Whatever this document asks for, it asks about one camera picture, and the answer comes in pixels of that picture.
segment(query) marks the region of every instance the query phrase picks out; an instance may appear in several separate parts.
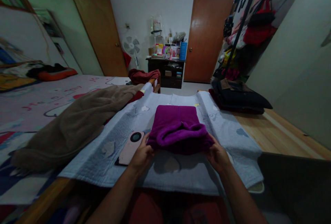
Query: red shorts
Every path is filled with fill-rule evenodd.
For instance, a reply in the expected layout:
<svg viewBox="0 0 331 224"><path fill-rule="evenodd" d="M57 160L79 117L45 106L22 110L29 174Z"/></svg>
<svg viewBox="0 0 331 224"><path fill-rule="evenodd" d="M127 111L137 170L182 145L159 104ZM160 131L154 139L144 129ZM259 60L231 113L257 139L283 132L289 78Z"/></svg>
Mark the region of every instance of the red shorts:
<svg viewBox="0 0 331 224"><path fill-rule="evenodd" d="M230 223L223 198L136 188L123 223L163 223L164 217L182 223Z"/></svg>

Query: orange pillow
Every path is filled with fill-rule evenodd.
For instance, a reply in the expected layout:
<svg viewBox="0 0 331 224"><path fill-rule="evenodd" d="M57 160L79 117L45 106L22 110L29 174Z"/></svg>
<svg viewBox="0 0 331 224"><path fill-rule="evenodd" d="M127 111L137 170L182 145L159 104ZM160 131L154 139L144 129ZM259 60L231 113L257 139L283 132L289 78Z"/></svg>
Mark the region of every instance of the orange pillow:
<svg viewBox="0 0 331 224"><path fill-rule="evenodd" d="M38 73L38 78L41 81L57 81L77 74L77 71L74 69L67 68L66 70L53 73L48 73L45 71L40 72Z"/></svg>

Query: purple fleece garment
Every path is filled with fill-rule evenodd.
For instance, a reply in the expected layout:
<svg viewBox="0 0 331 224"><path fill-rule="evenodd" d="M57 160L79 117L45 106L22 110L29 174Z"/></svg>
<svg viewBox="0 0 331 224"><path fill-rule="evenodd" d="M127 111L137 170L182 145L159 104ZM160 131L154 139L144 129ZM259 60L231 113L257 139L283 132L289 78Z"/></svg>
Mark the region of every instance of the purple fleece garment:
<svg viewBox="0 0 331 224"><path fill-rule="evenodd" d="M162 106L156 109L147 145L175 154L191 155L207 151L213 141L197 110L188 106Z"/></svg>

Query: yellow cloth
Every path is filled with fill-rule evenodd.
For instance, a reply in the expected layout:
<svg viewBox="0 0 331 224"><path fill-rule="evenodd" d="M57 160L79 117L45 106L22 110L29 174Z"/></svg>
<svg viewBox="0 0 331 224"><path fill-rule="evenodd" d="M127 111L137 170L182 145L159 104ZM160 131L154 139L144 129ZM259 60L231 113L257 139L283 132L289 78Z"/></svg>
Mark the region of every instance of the yellow cloth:
<svg viewBox="0 0 331 224"><path fill-rule="evenodd" d="M33 78L20 78L14 75L0 74L0 92L10 91L36 82Z"/></svg>

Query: pink bedsheet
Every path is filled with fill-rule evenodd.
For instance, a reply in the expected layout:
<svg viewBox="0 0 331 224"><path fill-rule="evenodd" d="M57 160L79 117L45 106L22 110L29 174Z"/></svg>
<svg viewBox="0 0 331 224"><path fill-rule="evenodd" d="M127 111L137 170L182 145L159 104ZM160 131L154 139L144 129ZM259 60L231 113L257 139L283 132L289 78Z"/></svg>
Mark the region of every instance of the pink bedsheet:
<svg viewBox="0 0 331 224"><path fill-rule="evenodd" d="M76 75L42 82L0 94L0 205L31 204L55 180L61 168L44 174L25 174L10 165L12 152L80 96L111 85L124 85L128 77Z"/></svg>
<svg viewBox="0 0 331 224"><path fill-rule="evenodd" d="M2 93L0 133L38 131L80 96L129 81L128 77L76 75Z"/></svg>

